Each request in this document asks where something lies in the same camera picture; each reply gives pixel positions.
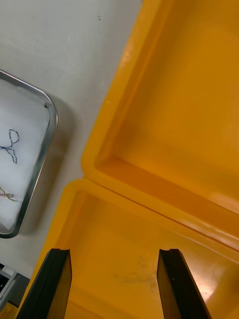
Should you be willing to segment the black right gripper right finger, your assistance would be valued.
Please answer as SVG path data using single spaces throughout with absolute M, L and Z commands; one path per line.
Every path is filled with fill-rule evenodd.
M 211 318 L 180 250 L 159 250 L 157 283 L 165 319 Z

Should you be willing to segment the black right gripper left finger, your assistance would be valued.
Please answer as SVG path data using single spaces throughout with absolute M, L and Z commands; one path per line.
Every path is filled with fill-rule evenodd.
M 18 319 L 63 319 L 72 282 L 69 250 L 51 249 L 18 312 Z

